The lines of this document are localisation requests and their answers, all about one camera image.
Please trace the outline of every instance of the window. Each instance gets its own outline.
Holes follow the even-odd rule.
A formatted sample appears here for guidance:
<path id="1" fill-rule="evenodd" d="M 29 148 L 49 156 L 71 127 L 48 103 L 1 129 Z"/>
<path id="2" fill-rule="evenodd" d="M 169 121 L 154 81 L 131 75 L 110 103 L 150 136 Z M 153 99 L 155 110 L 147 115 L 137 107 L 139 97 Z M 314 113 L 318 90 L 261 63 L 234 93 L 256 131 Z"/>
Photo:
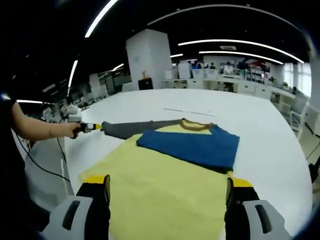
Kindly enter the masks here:
<path id="1" fill-rule="evenodd" d="M 298 69 L 298 84 L 297 88 L 304 95 L 311 96 L 312 78 L 310 63 L 299 63 Z"/>
<path id="2" fill-rule="evenodd" d="M 290 88 L 294 86 L 294 64 L 284 64 L 284 82 L 288 84 Z"/>

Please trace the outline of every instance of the gray sleeve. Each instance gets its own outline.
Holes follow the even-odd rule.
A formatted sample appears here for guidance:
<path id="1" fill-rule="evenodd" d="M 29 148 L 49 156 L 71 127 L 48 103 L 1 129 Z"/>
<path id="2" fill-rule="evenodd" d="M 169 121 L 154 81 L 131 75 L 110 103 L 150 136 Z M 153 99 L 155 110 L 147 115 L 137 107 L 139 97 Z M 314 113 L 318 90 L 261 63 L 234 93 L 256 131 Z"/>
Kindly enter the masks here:
<path id="1" fill-rule="evenodd" d="M 111 124 L 106 121 L 102 123 L 101 131 L 105 135 L 118 139 L 128 139 L 133 135 L 141 134 L 145 130 L 157 130 L 163 127 L 177 125 L 181 119 L 168 121 L 145 121 L 145 122 L 128 122 Z"/>

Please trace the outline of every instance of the black cable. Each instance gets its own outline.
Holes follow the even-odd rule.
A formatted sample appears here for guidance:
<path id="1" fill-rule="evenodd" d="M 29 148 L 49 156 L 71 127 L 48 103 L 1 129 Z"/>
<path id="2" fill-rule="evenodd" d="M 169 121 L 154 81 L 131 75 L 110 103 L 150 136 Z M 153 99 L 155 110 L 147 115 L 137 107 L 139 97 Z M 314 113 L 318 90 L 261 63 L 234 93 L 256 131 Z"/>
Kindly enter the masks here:
<path id="1" fill-rule="evenodd" d="M 319 146 L 320 146 L 320 141 L 319 141 L 319 143 L 317 144 L 317 146 L 315 147 L 315 149 L 313 149 L 313 151 L 309 154 L 309 156 L 308 156 L 306 159 L 310 158 L 311 155 L 317 150 L 317 148 L 318 148 Z"/>
<path id="2" fill-rule="evenodd" d="M 64 176 L 62 176 L 62 175 L 60 175 L 60 174 L 57 174 L 57 173 L 54 173 L 54 172 L 52 172 L 52 171 L 48 171 L 48 170 L 44 169 L 43 167 L 41 167 L 38 163 L 36 163 L 35 160 L 30 156 L 29 152 L 28 152 L 28 151 L 25 149 L 25 147 L 23 146 L 23 144 L 22 144 L 22 142 L 21 142 L 18 134 L 17 134 L 16 132 L 14 132 L 14 133 L 15 133 L 16 137 L 18 138 L 18 141 L 19 141 L 19 143 L 21 144 L 21 146 L 23 147 L 23 149 L 24 149 L 24 151 L 26 152 L 26 154 L 29 156 L 29 158 L 31 159 L 31 161 L 32 161 L 38 168 L 40 168 L 41 170 L 43 170 L 43 171 L 45 171 L 45 172 L 47 172 L 47 173 L 49 173 L 49 174 L 56 175 L 56 176 L 58 176 L 58 177 L 60 177 L 60 178 L 62 178 L 62 179 L 64 179 L 64 180 L 66 180 L 66 181 L 68 181 L 68 182 L 70 183 L 70 180 L 67 179 L 67 178 L 65 178 Z"/>
<path id="3" fill-rule="evenodd" d="M 59 138 L 57 137 L 57 138 L 56 138 L 56 140 L 58 141 L 58 144 L 59 144 L 60 150 L 61 150 L 61 152 L 62 152 L 63 160 L 65 161 L 65 163 L 67 163 L 66 155 L 65 155 L 64 151 L 62 150 L 62 147 L 61 147 L 61 144 L 60 144 Z"/>

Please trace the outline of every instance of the hand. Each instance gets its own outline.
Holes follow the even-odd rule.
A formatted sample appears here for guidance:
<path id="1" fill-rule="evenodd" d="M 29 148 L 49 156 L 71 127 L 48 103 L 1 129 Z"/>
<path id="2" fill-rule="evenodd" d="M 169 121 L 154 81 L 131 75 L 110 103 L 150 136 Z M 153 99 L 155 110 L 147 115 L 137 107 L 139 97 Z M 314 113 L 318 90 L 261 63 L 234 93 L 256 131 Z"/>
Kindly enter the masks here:
<path id="1" fill-rule="evenodd" d="M 78 136 L 78 133 L 74 133 L 74 130 L 76 128 L 80 128 L 81 125 L 80 123 L 77 123 L 77 122 L 68 122 L 68 123 L 63 123 L 65 124 L 65 129 L 64 129 L 64 135 L 66 137 L 69 137 L 69 138 L 73 138 L 75 136 L 75 138 Z"/>

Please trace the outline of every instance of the office desk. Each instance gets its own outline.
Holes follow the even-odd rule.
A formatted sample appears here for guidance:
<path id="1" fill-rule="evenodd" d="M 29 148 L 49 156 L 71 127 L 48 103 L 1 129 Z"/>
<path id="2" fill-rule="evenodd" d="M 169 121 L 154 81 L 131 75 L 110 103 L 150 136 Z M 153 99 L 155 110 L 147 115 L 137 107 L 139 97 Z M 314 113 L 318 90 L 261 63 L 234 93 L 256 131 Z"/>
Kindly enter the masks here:
<path id="1" fill-rule="evenodd" d="M 212 122 L 240 136 L 234 176 L 250 181 L 259 198 L 268 200 L 282 214 L 291 235 L 306 223 L 312 210 L 308 163 L 290 126 L 270 101 L 214 90 L 159 89 L 119 93 L 82 113 L 83 121 L 89 123 L 179 118 Z M 74 192 L 81 185 L 79 174 L 122 142 L 101 131 L 65 139 Z"/>
<path id="2" fill-rule="evenodd" d="M 174 83 L 177 81 L 190 81 L 190 80 L 194 80 L 194 81 L 213 81 L 213 82 L 225 82 L 225 83 L 232 83 L 232 84 L 246 84 L 246 85 L 250 85 L 250 86 L 254 86 L 254 87 L 265 87 L 265 88 L 270 88 L 271 92 L 276 93 L 276 94 L 280 94 L 280 96 L 286 96 L 289 97 L 291 99 L 295 99 L 296 95 L 292 94 L 291 92 L 288 92 L 284 89 L 275 87 L 275 86 L 271 86 L 271 85 L 266 85 L 266 84 L 262 84 L 262 83 L 258 83 L 258 82 L 254 82 L 254 81 L 247 81 L 247 80 L 243 80 L 240 79 L 239 76 L 229 76 L 229 77 L 225 77 L 226 75 L 219 75 L 218 78 L 216 79 L 212 79 L 212 78 L 204 78 L 204 79 L 172 79 L 172 80 L 164 80 L 162 81 L 163 83 Z"/>

